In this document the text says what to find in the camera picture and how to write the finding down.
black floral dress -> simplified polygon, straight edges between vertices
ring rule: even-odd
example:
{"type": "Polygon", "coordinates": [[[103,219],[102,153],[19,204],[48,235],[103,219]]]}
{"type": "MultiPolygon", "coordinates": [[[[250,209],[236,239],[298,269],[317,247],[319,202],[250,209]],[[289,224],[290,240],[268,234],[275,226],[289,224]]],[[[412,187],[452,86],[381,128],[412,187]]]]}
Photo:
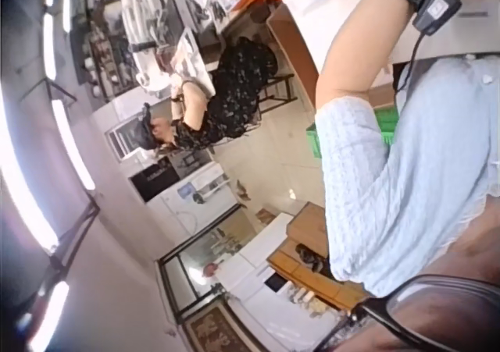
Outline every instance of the black floral dress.
{"type": "Polygon", "coordinates": [[[172,122],[176,146],[201,150],[224,137],[243,135],[257,112],[260,91],[276,72],[276,56],[268,46],[240,37],[224,50],[213,72],[216,95],[209,100],[201,129],[193,130],[181,120],[172,122]]]}

tile floor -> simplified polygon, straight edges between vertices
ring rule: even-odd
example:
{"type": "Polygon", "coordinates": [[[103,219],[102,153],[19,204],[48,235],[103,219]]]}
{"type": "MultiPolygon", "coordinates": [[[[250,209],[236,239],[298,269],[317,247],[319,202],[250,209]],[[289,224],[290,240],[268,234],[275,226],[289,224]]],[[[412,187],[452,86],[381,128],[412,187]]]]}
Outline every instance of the tile floor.
{"type": "Polygon", "coordinates": [[[294,92],[298,100],[262,115],[258,129],[214,147],[234,189],[237,180],[246,188],[251,200],[243,204],[252,214],[261,208],[295,214],[304,201],[324,206],[321,161],[305,135],[313,107],[295,85],[294,92]]]}

black sign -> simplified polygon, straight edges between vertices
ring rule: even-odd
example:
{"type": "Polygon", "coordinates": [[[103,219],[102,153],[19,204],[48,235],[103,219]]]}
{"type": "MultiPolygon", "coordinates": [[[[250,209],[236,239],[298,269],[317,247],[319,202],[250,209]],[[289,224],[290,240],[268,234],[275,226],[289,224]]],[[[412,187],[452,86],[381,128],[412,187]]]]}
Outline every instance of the black sign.
{"type": "Polygon", "coordinates": [[[144,202],[158,196],[179,180],[179,175],[167,157],[130,178],[144,202]]]}

eyeglasses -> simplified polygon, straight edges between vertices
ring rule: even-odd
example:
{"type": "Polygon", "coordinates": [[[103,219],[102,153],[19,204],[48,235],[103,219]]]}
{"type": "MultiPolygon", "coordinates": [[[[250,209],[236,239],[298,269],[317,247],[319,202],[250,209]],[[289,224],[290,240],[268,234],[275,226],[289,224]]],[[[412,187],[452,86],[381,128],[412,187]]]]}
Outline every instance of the eyeglasses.
{"type": "Polygon", "coordinates": [[[357,304],[348,320],[366,316],[418,350],[483,350],[478,343],[492,338],[498,343],[500,338],[500,287],[451,276],[417,276],[386,297],[357,304]]]}

table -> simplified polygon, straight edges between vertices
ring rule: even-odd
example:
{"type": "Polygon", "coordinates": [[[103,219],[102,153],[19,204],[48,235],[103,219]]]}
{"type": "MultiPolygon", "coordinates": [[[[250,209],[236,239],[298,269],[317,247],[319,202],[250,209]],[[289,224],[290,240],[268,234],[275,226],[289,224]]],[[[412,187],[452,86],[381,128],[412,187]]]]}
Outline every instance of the table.
{"type": "MultiPolygon", "coordinates": [[[[323,68],[336,33],[360,0],[283,0],[311,53],[323,68]]],[[[462,0],[459,13],[434,36],[423,40],[418,59],[467,53],[500,52],[500,0],[462,0]]],[[[410,23],[390,63],[408,62],[419,33],[410,23]]]]}

